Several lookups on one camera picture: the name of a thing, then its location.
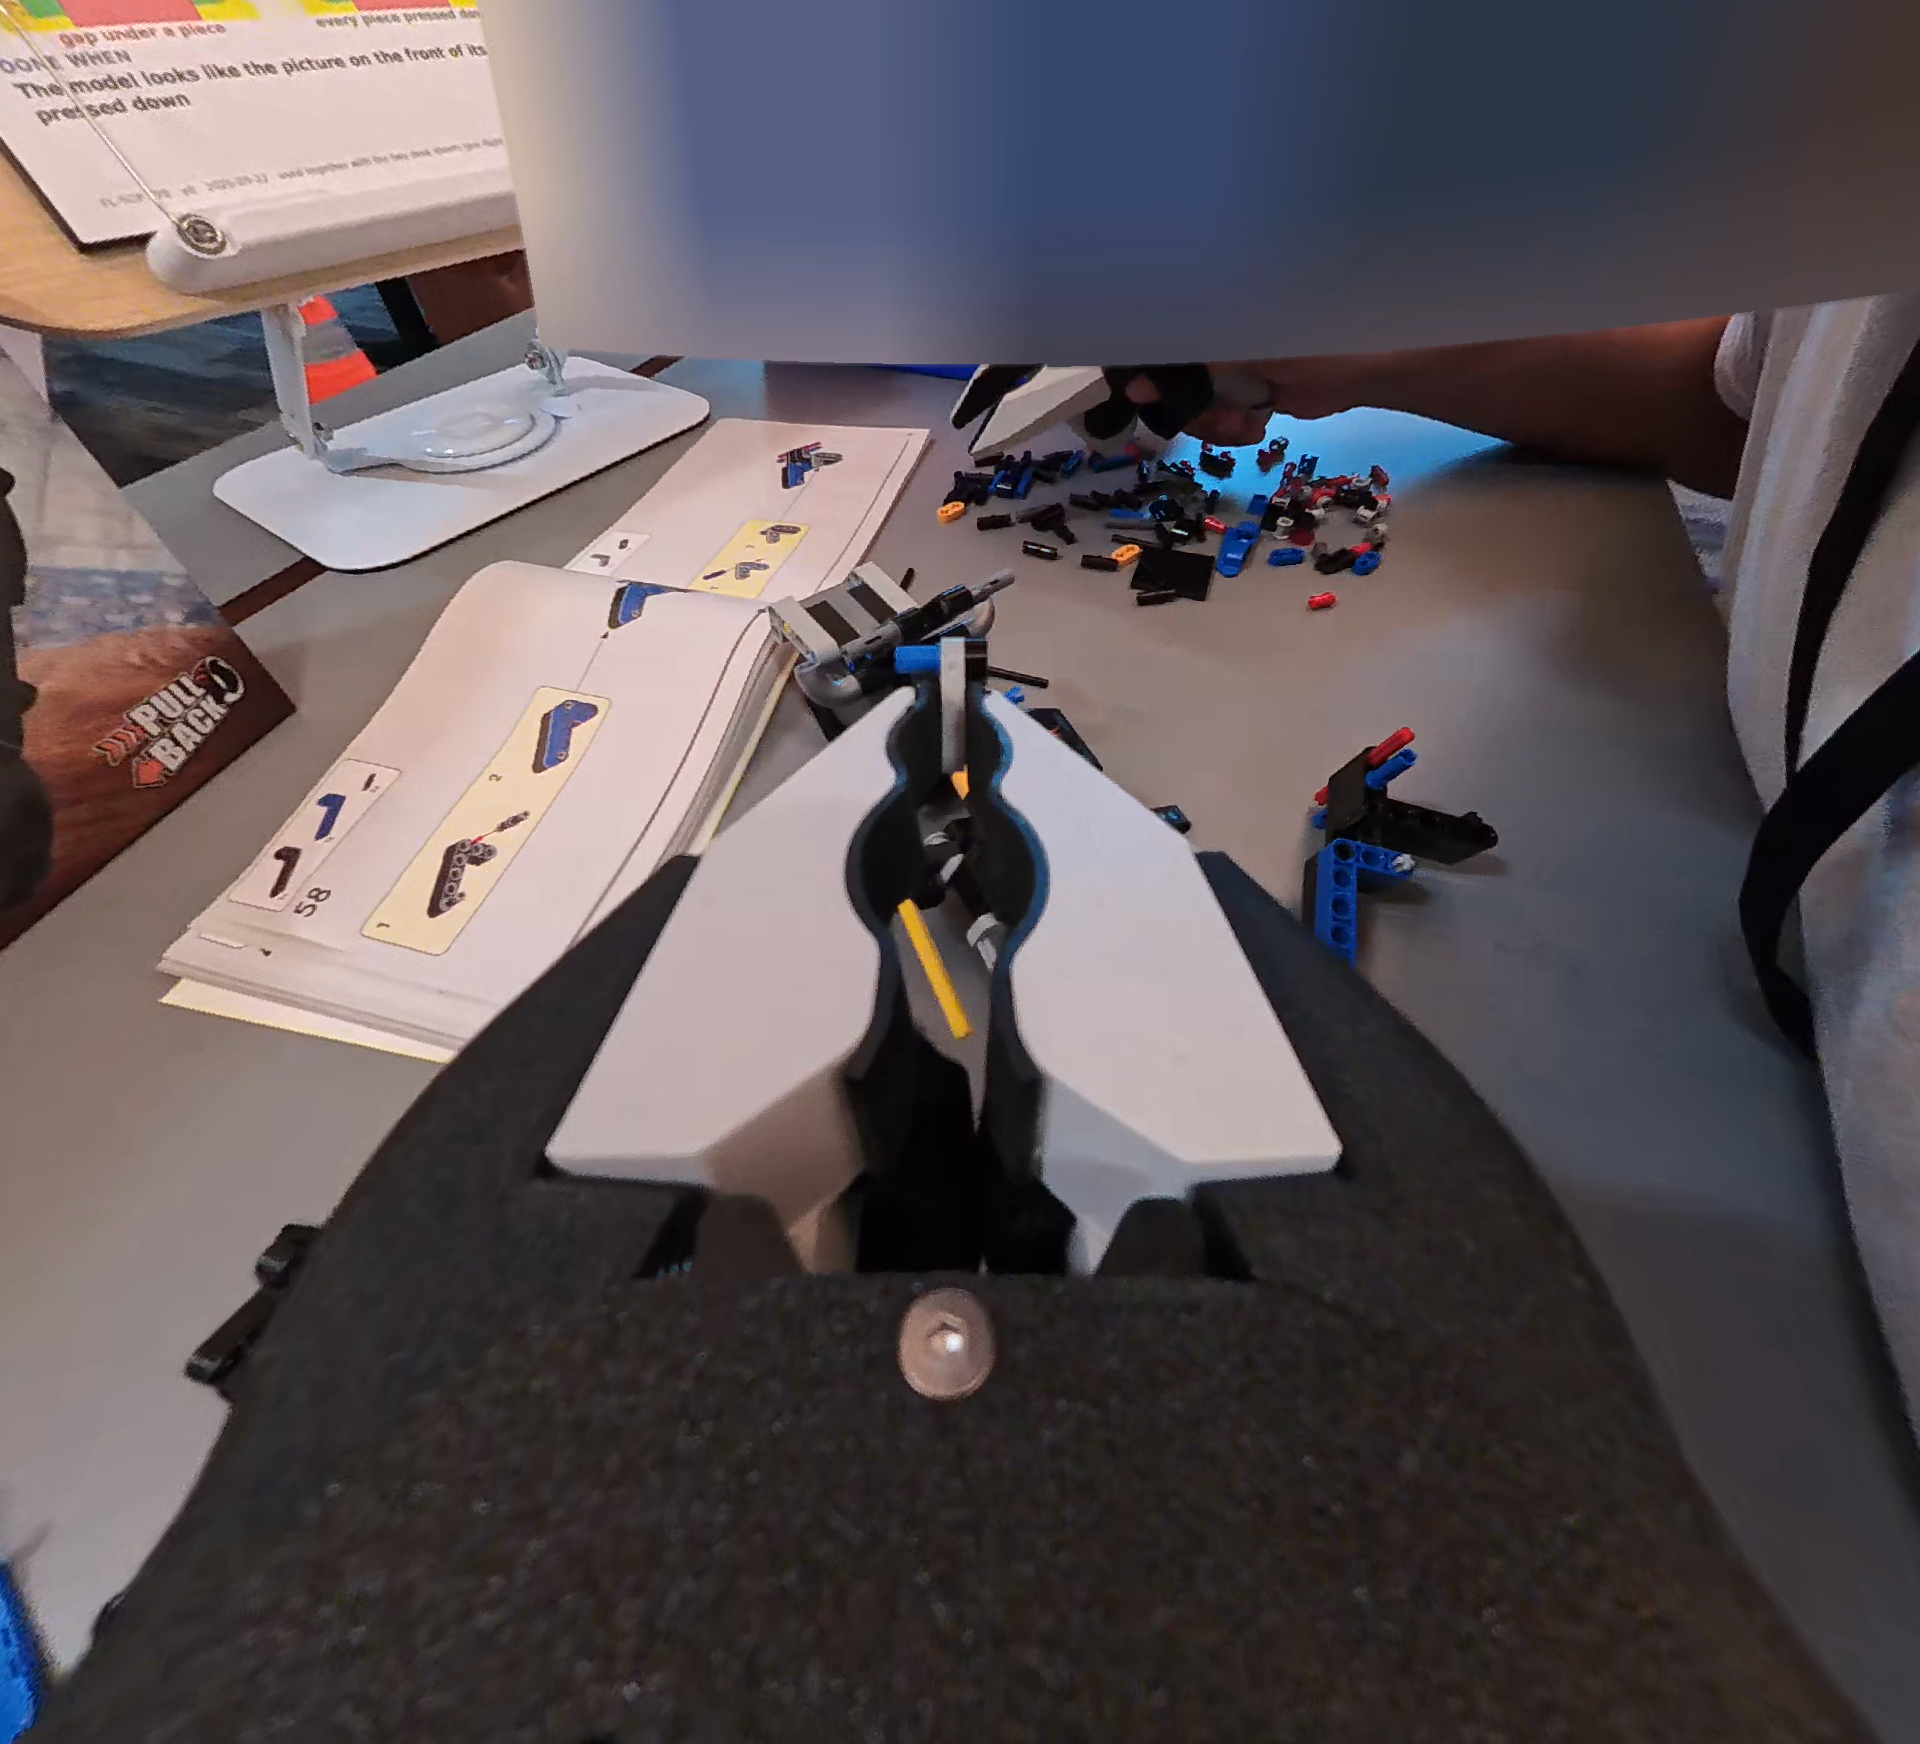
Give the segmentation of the person's right forearm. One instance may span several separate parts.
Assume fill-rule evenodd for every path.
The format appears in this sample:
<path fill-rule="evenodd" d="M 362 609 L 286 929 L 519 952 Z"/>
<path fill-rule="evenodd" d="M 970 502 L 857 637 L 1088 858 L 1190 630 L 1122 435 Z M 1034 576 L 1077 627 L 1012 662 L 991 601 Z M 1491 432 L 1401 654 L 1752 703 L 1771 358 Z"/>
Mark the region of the person's right forearm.
<path fill-rule="evenodd" d="M 1669 481 L 1709 499 L 1739 482 L 1746 416 L 1717 391 L 1729 316 L 1582 335 L 1265 363 L 1291 416 L 1389 411 L 1491 435 L 1551 460 Z"/>

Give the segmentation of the person's right hand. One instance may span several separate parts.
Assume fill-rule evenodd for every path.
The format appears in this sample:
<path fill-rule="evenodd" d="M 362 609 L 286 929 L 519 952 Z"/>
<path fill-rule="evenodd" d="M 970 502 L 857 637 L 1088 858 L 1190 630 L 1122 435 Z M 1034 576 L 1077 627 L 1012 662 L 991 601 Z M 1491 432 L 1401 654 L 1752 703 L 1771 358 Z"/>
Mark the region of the person's right hand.
<path fill-rule="evenodd" d="M 1192 421 L 1192 435 L 1234 451 L 1265 442 L 1270 416 L 1277 416 L 1277 385 L 1255 367 L 1207 367 L 1207 406 Z"/>

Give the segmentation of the lego instruction booklet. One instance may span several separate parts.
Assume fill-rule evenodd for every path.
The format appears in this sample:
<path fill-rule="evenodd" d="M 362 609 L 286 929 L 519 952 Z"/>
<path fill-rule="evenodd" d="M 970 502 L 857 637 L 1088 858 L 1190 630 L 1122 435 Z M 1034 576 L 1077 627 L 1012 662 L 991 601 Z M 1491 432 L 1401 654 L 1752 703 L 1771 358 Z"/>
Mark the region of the lego instruction booklet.
<path fill-rule="evenodd" d="M 447 1063 L 708 843 L 926 428 L 716 421 L 567 567 L 475 573 L 351 748 L 160 955 L 164 1008 Z"/>

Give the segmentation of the white document stand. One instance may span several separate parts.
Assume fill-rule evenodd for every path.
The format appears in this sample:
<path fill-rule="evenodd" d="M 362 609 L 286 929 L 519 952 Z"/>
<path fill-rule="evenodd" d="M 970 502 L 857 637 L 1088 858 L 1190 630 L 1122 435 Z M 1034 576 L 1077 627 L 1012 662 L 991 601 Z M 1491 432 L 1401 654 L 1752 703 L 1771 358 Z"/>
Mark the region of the white document stand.
<path fill-rule="evenodd" d="M 432 175 L 409 188 L 329 196 L 160 198 L 144 256 L 78 251 L 2 160 L 2 229 L 33 225 L 13 278 L 43 246 L 68 290 L 13 290 L 2 321 L 79 333 L 79 311 L 116 311 L 133 335 L 170 316 L 259 311 L 285 448 L 235 460 L 210 493 L 294 556 L 380 573 L 458 544 L 660 442 L 696 432 L 708 399 L 576 358 L 531 335 L 527 358 L 329 428 L 305 385 L 298 301 L 329 273 L 409 278 L 464 246 L 517 238 L 501 175 Z"/>

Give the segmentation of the small multicoloured lego assembly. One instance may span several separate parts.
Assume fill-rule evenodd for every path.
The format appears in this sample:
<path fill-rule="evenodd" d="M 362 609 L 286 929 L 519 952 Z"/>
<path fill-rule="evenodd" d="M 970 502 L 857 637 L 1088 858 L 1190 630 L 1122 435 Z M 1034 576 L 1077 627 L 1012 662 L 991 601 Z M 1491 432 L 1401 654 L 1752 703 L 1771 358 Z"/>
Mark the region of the small multicoloured lego assembly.
<path fill-rule="evenodd" d="M 987 647 L 974 633 L 948 633 L 934 647 L 912 647 L 895 654 L 895 674 L 933 678 L 934 700 L 934 760 L 941 787 L 959 797 L 959 813 L 942 813 L 942 797 L 921 813 L 921 883 L 912 896 L 899 905 L 899 927 L 921 961 L 926 984 L 950 1039 L 970 1039 L 974 1020 L 961 993 L 948 971 L 948 959 L 929 929 L 929 911 L 959 899 L 966 915 L 966 944 L 982 971 L 995 971 L 1003 947 L 1003 917 L 991 911 L 987 894 L 974 869 L 974 807 L 970 807 L 970 698 L 987 678 Z"/>

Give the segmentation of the grey black lego chassis assembly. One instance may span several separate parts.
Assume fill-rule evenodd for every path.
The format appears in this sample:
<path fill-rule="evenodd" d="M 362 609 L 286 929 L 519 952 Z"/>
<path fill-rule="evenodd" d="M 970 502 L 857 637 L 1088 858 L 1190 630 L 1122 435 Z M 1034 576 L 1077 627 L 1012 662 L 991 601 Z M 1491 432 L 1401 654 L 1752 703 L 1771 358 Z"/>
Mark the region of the grey black lego chassis assembly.
<path fill-rule="evenodd" d="M 991 633 L 995 594 L 1012 583 L 1012 573 L 998 573 L 977 588 L 959 583 L 912 601 L 899 580 L 877 563 L 857 563 L 813 599 L 770 606 L 765 621 L 772 637 L 796 654 L 796 691 L 834 741 L 899 681 L 895 654 L 905 654 L 910 674 L 934 670 L 941 641 L 982 641 Z"/>

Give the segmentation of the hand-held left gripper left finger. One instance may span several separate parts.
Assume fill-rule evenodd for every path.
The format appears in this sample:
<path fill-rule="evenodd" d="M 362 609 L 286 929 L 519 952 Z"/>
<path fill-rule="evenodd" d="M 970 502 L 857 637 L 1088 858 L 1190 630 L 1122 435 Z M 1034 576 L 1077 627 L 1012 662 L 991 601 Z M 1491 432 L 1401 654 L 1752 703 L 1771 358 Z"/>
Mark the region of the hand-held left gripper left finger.
<path fill-rule="evenodd" d="M 921 896 L 941 703 L 899 686 L 691 868 L 545 1157 L 755 1199 L 853 1194 L 851 1263 L 961 1264 L 961 995 Z"/>

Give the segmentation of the orange traffic cone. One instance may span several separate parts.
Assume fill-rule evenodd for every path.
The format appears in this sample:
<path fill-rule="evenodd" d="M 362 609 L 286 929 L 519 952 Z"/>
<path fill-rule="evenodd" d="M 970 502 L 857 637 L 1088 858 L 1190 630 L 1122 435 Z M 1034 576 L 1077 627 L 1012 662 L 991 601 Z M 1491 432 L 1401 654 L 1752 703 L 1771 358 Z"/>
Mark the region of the orange traffic cone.
<path fill-rule="evenodd" d="M 298 301 L 303 324 L 303 380 L 305 399 L 312 406 L 339 399 L 352 386 L 364 386 L 380 378 L 368 352 L 352 338 L 351 324 L 339 316 L 329 294 L 309 294 Z"/>

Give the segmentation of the person's white shirt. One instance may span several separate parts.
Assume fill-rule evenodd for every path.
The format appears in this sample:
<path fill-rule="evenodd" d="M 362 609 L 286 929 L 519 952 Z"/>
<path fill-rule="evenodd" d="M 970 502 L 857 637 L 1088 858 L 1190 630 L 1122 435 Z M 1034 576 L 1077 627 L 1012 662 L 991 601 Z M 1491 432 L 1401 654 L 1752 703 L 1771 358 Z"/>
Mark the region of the person's white shirt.
<path fill-rule="evenodd" d="M 1915 290 L 1733 316 L 1729 714 L 1764 820 L 1739 932 L 1815 1063 L 1915 1420 Z"/>

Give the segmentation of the printed instruction sheet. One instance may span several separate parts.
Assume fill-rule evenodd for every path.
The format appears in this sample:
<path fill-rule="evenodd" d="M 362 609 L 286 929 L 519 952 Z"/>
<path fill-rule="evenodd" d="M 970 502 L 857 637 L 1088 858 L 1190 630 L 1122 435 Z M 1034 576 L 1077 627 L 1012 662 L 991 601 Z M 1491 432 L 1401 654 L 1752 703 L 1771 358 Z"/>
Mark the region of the printed instruction sheet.
<path fill-rule="evenodd" d="M 2 0 L 2 154 L 79 246 L 503 169 L 475 0 Z"/>

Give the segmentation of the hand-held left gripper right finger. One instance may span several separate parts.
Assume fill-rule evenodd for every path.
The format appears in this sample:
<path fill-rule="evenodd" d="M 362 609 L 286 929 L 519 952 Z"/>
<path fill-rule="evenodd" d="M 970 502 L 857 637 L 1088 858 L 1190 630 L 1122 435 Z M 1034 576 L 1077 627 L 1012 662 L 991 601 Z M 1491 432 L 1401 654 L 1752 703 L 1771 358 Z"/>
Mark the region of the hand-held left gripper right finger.
<path fill-rule="evenodd" d="M 970 815 L 998 917 L 987 1272 L 1088 1275 L 1133 1204 L 1336 1168 L 1341 1138 L 1165 820 L 998 698 L 970 700 Z"/>

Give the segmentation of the pile of lego pieces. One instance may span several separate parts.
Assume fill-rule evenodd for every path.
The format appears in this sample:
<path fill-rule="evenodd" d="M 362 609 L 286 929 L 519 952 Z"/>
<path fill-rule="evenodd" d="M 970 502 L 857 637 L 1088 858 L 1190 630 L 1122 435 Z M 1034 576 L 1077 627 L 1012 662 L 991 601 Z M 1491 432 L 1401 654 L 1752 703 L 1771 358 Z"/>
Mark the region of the pile of lego pieces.
<path fill-rule="evenodd" d="M 1394 482 L 1380 465 L 1327 469 L 1266 432 L 1254 451 L 1144 432 L 1058 440 L 959 469 L 934 504 L 1029 563 L 1119 583 L 1133 606 L 1207 601 L 1214 580 L 1255 563 L 1319 580 L 1370 576 L 1389 545 Z"/>

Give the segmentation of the black and blue lego subassembly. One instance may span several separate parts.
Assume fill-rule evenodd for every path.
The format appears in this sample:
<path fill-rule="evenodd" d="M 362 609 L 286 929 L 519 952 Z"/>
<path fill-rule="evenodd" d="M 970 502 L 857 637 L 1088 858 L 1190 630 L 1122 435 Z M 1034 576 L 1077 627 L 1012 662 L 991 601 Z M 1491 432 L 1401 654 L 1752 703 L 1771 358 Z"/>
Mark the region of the black and blue lego subassembly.
<path fill-rule="evenodd" d="M 1356 968 L 1368 890 L 1401 886 L 1418 863 L 1461 868 L 1498 843 L 1479 813 L 1395 799 L 1394 787 L 1416 760 L 1416 729 L 1401 727 L 1329 772 L 1313 799 L 1314 850 L 1302 868 L 1302 923 L 1343 968 Z"/>

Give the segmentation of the lego truck box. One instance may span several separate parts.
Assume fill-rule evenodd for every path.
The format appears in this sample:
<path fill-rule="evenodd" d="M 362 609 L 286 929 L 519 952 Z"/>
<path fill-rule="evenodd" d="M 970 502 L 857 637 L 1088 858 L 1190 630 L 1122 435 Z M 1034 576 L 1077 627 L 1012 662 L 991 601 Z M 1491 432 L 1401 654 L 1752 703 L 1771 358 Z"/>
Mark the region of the lego truck box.
<path fill-rule="evenodd" d="M 2 358 L 2 944 L 289 714 Z"/>

